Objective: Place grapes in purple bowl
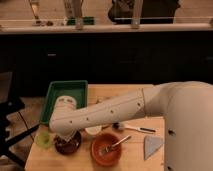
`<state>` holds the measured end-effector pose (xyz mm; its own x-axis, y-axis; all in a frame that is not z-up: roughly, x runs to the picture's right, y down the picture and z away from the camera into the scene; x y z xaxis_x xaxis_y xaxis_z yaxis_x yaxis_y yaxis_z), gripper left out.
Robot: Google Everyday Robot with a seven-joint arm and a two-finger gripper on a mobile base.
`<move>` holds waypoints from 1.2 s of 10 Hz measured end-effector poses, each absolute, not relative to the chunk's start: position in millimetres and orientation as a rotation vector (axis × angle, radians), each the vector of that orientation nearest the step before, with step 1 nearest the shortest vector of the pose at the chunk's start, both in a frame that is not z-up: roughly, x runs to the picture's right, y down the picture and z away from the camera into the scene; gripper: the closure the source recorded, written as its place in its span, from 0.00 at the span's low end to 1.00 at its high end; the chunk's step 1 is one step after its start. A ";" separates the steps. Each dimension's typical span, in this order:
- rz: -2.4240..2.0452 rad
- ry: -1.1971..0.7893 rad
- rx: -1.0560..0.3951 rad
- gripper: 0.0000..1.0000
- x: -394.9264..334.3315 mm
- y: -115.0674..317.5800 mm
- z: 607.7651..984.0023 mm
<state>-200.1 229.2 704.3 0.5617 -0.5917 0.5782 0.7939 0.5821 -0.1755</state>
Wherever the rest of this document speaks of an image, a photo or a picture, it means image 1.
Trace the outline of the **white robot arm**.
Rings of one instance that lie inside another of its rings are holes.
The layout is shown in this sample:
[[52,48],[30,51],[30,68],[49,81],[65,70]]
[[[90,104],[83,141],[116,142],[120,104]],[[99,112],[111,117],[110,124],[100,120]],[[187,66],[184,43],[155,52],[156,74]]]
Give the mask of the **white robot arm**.
[[59,107],[50,129],[63,138],[87,127],[163,116],[164,171],[213,171],[213,85],[171,82],[73,110]]

